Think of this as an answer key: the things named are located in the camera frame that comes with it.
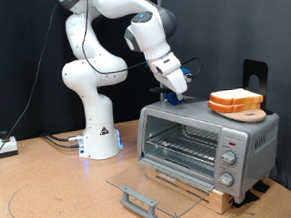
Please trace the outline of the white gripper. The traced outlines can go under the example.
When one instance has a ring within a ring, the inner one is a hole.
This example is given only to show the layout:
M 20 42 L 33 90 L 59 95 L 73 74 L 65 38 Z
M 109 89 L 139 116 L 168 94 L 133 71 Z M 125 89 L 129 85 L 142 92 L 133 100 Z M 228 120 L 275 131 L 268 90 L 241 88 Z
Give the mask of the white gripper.
M 183 100 L 182 93 L 187 90 L 187 82 L 184 79 L 180 61 L 174 53 L 170 52 L 164 58 L 152 60 L 148 64 L 155 79 L 176 93 L 178 101 Z

